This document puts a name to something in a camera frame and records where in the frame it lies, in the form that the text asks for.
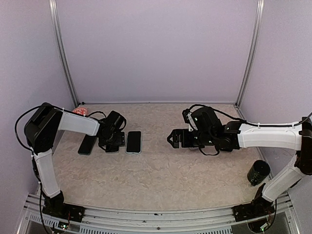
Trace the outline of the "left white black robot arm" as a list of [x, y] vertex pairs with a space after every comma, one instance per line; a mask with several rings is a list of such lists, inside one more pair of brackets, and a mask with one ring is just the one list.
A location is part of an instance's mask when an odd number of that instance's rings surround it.
[[111, 111], [105, 119], [96, 119], [47, 102], [32, 111], [34, 114], [24, 127], [27, 144], [23, 147], [31, 153], [33, 171], [39, 181], [41, 211], [52, 217], [81, 222], [85, 208], [65, 203], [56, 180], [52, 155], [57, 133], [70, 131], [96, 137], [98, 146], [107, 150], [125, 145], [123, 129], [127, 120], [116, 111]]

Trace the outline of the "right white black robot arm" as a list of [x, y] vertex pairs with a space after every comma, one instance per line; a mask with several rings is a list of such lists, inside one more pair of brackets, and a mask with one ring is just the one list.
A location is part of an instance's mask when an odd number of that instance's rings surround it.
[[270, 147], [286, 148], [295, 155], [273, 179], [262, 184], [247, 204], [233, 207], [237, 222], [253, 219], [275, 212], [273, 202], [278, 196], [295, 185], [305, 176], [312, 174], [312, 121], [303, 117], [301, 121], [283, 124], [249, 123], [244, 119], [231, 117], [223, 125], [217, 117], [219, 110], [201, 104], [194, 104], [183, 110], [182, 116], [187, 129], [174, 129], [167, 137], [175, 149], [213, 146], [215, 156], [221, 151], [231, 152], [241, 148]]

